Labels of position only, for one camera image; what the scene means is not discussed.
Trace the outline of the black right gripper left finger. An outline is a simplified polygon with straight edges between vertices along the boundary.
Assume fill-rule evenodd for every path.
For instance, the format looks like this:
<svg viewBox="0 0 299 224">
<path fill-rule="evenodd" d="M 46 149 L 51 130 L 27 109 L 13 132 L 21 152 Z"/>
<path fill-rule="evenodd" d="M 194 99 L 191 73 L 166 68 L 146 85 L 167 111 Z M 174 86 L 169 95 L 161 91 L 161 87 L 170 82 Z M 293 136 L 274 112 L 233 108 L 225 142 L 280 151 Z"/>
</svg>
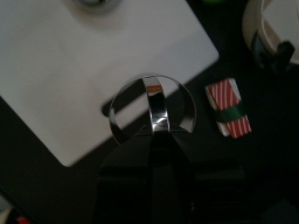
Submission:
<svg viewBox="0 0 299 224">
<path fill-rule="evenodd" d="M 151 146 L 151 130 L 142 128 L 109 154 L 91 224 L 151 223 Z"/>
</svg>

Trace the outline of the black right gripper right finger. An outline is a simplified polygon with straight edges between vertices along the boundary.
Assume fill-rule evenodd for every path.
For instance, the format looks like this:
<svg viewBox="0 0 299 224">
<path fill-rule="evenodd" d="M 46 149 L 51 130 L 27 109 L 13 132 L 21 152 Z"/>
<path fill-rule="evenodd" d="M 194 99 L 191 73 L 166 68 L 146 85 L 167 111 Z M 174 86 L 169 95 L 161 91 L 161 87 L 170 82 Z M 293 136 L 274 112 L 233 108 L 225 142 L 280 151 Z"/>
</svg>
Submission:
<svg viewBox="0 0 299 224">
<path fill-rule="evenodd" d="M 173 133 L 173 168 L 189 224 L 246 224 L 240 161 L 187 131 Z"/>
</svg>

